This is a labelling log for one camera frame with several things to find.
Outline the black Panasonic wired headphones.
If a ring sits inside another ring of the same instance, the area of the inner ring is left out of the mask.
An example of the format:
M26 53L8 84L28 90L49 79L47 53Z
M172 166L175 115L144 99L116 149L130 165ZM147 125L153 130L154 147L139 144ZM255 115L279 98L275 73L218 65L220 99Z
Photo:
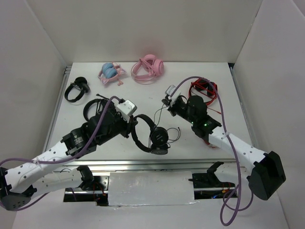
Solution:
M168 149L171 147L170 144L178 141L181 137L181 130L179 127L171 127L165 129L158 126L161 119L162 110L165 108L163 104L160 109L158 109L154 114L154 120L145 114L139 114L133 118L134 125L131 129L131 135L136 146L146 153L151 153L155 155L166 155ZM149 143L145 146L138 138L136 133L136 125L138 124L138 119L142 119L150 128ZM175 139L170 139L168 135L169 130L176 130L178 135Z

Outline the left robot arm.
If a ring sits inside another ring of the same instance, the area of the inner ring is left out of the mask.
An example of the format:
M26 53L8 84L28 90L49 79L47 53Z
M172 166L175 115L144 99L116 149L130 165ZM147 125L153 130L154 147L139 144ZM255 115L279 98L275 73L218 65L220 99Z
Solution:
M0 205L8 211L24 210L33 198L41 199L59 189L90 189L95 180L88 166L66 172L56 169L96 151L117 135L128 138L136 124L133 116L126 121L120 113L96 115L35 159L22 158L23 164L11 169L1 167Z

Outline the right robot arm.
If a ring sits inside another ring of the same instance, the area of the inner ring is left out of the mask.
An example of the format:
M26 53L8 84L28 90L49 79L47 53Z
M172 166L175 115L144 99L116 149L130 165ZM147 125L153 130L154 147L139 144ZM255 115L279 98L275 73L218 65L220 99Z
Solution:
M192 131L206 142L237 155L239 162L250 175L247 177L250 190L261 200L268 200L286 181L280 156L264 152L225 131L224 125L210 117L203 98L191 96L187 102L180 95L172 100L166 96L162 103L172 116L180 116L192 124Z

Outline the red black headphones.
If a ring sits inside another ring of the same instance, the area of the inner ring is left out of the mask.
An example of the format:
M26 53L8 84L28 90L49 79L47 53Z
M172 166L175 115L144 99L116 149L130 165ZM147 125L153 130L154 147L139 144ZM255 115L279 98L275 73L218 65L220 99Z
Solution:
M221 112L216 111L209 107L218 98L216 94L218 92L218 86L214 82L211 82L211 84L213 85L213 87L203 79L198 79L194 82L191 82L190 88L188 90L188 97L195 95L193 90L199 92L202 95L205 95L206 97L209 98L209 101L205 102L207 108L221 115L222 114Z

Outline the folded red headphones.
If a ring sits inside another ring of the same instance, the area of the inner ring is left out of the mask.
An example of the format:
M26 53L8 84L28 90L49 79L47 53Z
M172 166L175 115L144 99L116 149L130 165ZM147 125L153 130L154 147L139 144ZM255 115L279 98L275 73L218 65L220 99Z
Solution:
M204 141L204 143L205 143L209 148L211 148L211 149L217 149L217 148L218 148L217 146L215 146L215 145L209 143L207 140L203 140L203 141Z

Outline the pink blue cat-ear headphones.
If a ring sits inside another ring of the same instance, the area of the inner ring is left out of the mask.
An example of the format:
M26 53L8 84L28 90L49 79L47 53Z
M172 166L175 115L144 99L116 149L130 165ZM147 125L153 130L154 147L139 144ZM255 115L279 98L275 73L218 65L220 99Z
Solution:
M123 85L123 82L120 80L120 77L124 74L126 74L126 71L122 68L120 64L116 62L107 62L102 66L97 77L103 85L112 82L117 82L117 85L120 86Z

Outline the small black headphones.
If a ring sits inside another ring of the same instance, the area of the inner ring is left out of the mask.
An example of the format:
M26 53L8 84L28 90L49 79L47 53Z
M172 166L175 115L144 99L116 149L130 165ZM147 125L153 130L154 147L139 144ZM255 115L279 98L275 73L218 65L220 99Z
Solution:
M67 87L64 98L69 103L75 103L82 99L85 94L90 92L90 87L88 81L85 77L77 77L70 85Z

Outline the pink gaming headphones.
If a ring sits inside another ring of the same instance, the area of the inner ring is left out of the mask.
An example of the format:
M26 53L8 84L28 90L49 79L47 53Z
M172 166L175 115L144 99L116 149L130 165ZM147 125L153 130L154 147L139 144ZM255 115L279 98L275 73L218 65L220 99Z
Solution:
M163 60L153 54L148 54L140 58L131 69L131 77L139 84L151 84L163 74Z

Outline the black headset with microphone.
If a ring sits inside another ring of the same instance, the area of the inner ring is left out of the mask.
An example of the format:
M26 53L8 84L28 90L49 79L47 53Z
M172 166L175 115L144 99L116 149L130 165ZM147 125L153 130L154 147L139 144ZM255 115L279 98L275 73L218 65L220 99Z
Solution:
M84 119L88 122L90 117L89 117L89 111L95 107L95 115L99 115L102 113L103 108L107 104L109 98L101 95L101 94L96 94L97 98L90 100L84 107L83 109L83 117Z

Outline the white taped cover sheet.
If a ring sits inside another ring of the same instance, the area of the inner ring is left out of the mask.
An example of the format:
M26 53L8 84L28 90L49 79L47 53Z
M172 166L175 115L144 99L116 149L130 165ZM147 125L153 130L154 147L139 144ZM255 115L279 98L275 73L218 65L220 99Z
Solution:
M110 206L168 206L195 202L191 172L111 173Z

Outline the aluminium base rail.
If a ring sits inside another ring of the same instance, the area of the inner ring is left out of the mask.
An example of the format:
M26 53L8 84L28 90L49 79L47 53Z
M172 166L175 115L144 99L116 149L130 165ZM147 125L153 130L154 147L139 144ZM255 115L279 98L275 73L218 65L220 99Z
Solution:
M72 170L79 166L88 166L92 172L130 172L130 171L201 171L207 170L216 162L223 162L220 171L236 168L233 159L152 159L152 160L83 160L74 161L55 172Z

